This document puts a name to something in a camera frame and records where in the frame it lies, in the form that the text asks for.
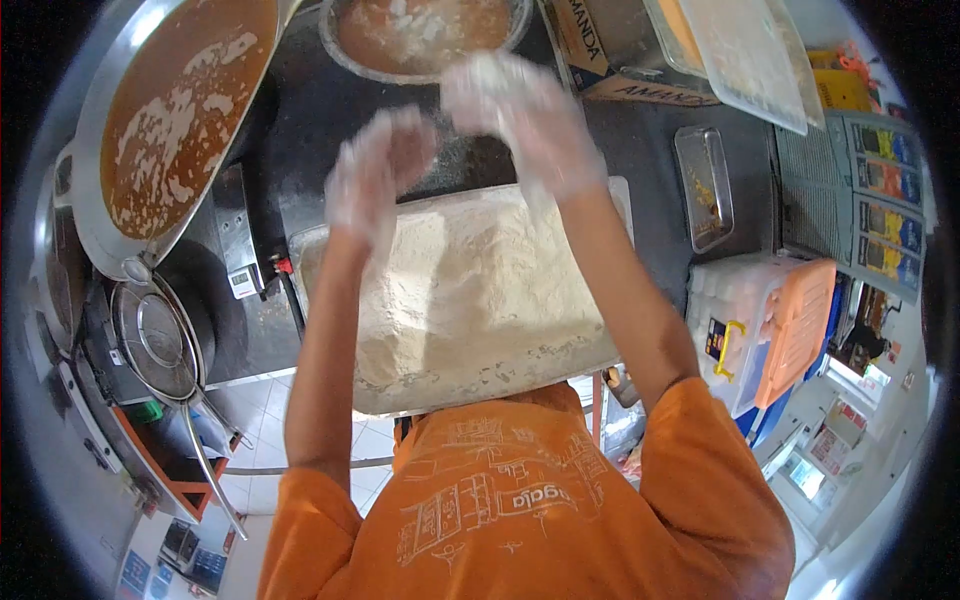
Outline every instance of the disposable plastic glove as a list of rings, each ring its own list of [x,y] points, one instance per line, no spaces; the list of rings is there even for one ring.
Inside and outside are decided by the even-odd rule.
[[[441,77],[441,108],[463,133],[500,137],[534,212],[607,182],[607,165],[576,101],[549,71],[505,53],[477,53]]]
[[[415,106],[382,109],[340,146],[326,178],[326,220],[370,242],[374,262],[390,253],[396,198],[430,169],[437,132]]]

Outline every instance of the wire strainer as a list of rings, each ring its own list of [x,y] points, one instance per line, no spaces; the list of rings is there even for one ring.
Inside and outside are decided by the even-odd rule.
[[[117,283],[110,296],[110,313],[120,342],[118,346],[133,374],[159,400],[180,409],[204,477],[233,528],[246,540],[247,532],[220,487],[190,416],[190,405],[195,398],[201,398],[211,408],[213,405],[200,386],[202,357],[192,339],[188,317],[171,302],[153,278],[145,285],[127,281]]]

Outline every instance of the white graphic print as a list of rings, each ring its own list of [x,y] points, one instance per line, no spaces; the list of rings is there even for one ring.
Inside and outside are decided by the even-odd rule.
[[[501,419],[470,419],[467,422],[451,423],[446,433],[444,446],[503,444]]]
[[[446,570],[448,573],[452,574],[453,559],[457,558],[457,554],[464,549],[464,546],[466,546],[466,544],[463,542],[460,542],[457,545],[453,545],[452,543],[449,543],[446,546],[444,546],[444,549],[441,550],[440,552],[431,552],[430,555],[446,561]]]
[[[513,554],[513,553],[514,553],[514,550],[516,550],[517,548],[519,548],[519,547],[522,546],[522,545],[523,545],[523,542],[522,542],[522,541],[508,541],[508,542],[506,542],[506,543],[501,543],[501,544],[500,544],[500,547],[501,547],[501,548],[506,548],[506,549],[510,550],[510,553]]]
[[[534,484],[520,490],[496,493],[496,509],[501,516],[523,515],[561,504],[577,510],[577,503],[570,494],[554,483]]]
[[[444,488],[430,499],[405,509],[415,518],[400,529],[396,561],[406,566],[420,552],[456,535],[461,529],[457,486]]]
[[[526,427],[508,431],[513,435],[505,439],[501,419],[479,418],[451,423],[419,440],[402,469],[403,483],[417,486],[441,477],[448,485],[400,511],[408,520],[398,532],[398,564],[407,566],[428,552],[452,573],[465,536],[503,517],[536,519],[545,540],[547,516],[555,512],[587,521],[599,517],[604,494],[598,478],[609,468],[586,433],[570,434],[557,454]],[[507,539],[498,547],[514,554],[522,544]]]
[[[534,513],[534,518],[540,522],[540,530],[543,532],[543,538],[546,540],[546,528],[543,527],[543,518],[546,516],[546,510],[536,511]]]
[[[537,438],[537,435],[526,427],[514,429],[514,436],[518,442],[526,442],[528,444],[531,444]]]

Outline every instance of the white tiled floor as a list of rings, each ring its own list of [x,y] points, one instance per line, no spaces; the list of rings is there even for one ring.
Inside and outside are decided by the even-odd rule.
[[[212,390],[210,399],[244,432],[252,449],[240,445],[229,462],[234,468],[287,466],[283,445],[283,418],[293,375]],[[353,460],[389,457],[394,454],[394,420],[369,419],[353,413],[350,457]],[[362,516],[393,472],[389,467],[356,468],[350,472],[350,498]],[[276,511],[279,475],[224,475],[220,484],[233,507],[248,515],[272,515]]]

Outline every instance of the yellow handle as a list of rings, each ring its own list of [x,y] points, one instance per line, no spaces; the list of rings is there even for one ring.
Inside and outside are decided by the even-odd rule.
[[[730,328],[736,327],[740,330],[741,335],[747,335],[747,326],[741,323],[740,321],[727,321],[727,333],[723,336],[723,346],[720,347],[720,360],[717,361],[717,366],[713,368],[713,372],[718,375],[725,375],[727,381],[733,383],[733,373],[727,371],[723,368],[723,361],[727,358],[727,344],[730,343]]]

